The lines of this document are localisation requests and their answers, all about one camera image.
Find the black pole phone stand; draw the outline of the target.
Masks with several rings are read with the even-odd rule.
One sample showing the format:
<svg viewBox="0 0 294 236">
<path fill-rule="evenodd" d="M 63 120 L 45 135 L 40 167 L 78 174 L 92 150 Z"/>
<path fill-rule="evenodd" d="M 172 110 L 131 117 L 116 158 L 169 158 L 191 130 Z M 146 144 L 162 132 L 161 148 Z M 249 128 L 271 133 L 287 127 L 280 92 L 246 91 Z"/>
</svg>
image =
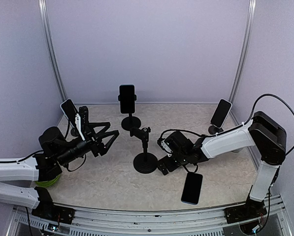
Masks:
<svg viewBox="0 0 294 236">
<path fill-rule="evenodd" d="M 135 170 L 142 174 L 150 174 L 157 169 L 157 157 L 154 154 L 148 152 L 150 132 L 150 127 L 144 127 L 142 129 L 133 127 L 130 129 L 130 136 L 135 136 L 142 142 L 143 152 L 138 154 L 133 160 L 133 166 Z"/>
<path fill-rule="evenodd" d="M 133 127 L 139 128 L 141 126 L 141 121 L 138 117 L 133 116 L 133 114 L 128 114 L 122 122 L 121 126 L 124 130 L 130 131 Z"/>
</svg>

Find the black smartphone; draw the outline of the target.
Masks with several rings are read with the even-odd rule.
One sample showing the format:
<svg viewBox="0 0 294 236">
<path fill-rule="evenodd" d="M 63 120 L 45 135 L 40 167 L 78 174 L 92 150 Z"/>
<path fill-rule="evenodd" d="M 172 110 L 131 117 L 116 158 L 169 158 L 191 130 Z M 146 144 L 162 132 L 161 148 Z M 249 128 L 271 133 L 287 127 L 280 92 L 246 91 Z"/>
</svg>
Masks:
<svg viewBox="0 0 294 236">
<path fill-rule="evenodd" d="M 122 114 L 133 114 L 136 100 L 134 85 L 120 85 L 118 100 Z"/>
<path fill-rule="evenodd" d="M 75 104 L 71 99 L 67 99 L 61 105 L 61 110 L 70 122 L 75 122 L 76 114 L 78 113 Z"/>
<path fill-rule="evenodd" d="M 214 114 L 210 120 L 210 123 L 217 128 L 222 128 L 231 108 L 232 108 L 231 102 L 225 99 L 221 99 L 214 111 Z"/>
<path fill-rule="evenodd" d="M 181 196 L 181 202 L 197 205 L 200 198 L 202 182 L 203 175 L 192 172 L 187 173 Z"/>
</svg>

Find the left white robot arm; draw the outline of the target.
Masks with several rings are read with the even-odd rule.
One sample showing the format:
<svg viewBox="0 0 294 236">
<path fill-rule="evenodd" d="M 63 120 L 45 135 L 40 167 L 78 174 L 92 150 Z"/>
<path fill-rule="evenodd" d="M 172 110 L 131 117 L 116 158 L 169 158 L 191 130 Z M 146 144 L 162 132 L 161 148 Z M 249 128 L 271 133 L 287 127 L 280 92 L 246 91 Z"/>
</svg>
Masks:
<svg viewBox="0 0 294 236">
<path fill-rule="evenodd" d="M 80 130 L 79 136 L 67 141 L 60 129 L 52 126 L 39 137 L 41 150 L 24 158 L 0 159 L 0 202 L 39 209 L 45 217 L 52 219 L 58 207 L 46 188 L 24 188 L 11 185 L 11 181 L 50 181 L 69 168 L 70 162 L 86 157 L 107 154 L 119 136 L 118 130 L 109 130 L 109 122 L 90 122 Z"/>
</svg>

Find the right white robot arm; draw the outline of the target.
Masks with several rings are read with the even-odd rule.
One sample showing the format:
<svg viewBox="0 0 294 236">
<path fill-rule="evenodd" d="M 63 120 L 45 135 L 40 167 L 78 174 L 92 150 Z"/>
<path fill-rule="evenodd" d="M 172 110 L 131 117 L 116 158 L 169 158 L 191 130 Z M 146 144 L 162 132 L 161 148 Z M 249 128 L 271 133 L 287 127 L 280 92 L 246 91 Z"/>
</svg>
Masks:
<svg viewBox="0 0 294 236">
<path fill-rule="evenodd" d="M 256 148 L 261 155 L 257 176 L 251 187 L 247 203 L 241 207 L 245 218 L 252 218 L 259 212 L 263 201 L 275 182 L 277 173 L 294 145 L 287 149 L 287 132 L 262 111 L 251 111 L 245 122 L 229 130 L 206 135 L 195 133 L 198 139 L 192 142 L 184 134 L 186 130 L 169 129 L 166 138 L 161 135 L 157 143 L 166 153 L 157 163 L 163 175 L 180 166 L 196 165 L 222 154 L 243 148 Z"/>
</svg>

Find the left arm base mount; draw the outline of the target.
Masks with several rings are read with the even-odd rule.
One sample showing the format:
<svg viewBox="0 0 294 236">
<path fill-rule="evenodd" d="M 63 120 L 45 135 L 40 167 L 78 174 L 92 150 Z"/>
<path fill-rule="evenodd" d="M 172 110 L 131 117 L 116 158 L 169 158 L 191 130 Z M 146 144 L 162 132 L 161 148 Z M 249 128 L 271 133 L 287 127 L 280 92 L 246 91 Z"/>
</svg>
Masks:
<svg viewBox="0 0 294 236">
<path fill-rule="evenodd" d="M 32 215 L 42 219 L 56 221 L 57 223 L 72 224 L 75 210 L 73 208 L 55 205 L 46 188 L 35 187 L 39 203 L 32 209 Z"/>
</svg>

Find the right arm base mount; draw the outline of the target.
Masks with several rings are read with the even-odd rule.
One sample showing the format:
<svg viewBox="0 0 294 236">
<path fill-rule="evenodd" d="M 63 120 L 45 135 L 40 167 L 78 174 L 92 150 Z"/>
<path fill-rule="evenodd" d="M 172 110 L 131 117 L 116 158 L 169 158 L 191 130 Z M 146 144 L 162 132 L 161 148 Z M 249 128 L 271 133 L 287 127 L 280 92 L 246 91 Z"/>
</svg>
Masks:
<svg viewBox="0 0 294 236">
<path fill-rule="evenodd" d="M 250 196 L 247 197 L 243 205 L 227 207 L 224 212 L 228 224 L 267 215 L 264 200 L 261 202 L 254 201 L 250 198 Z"/>
</svg>

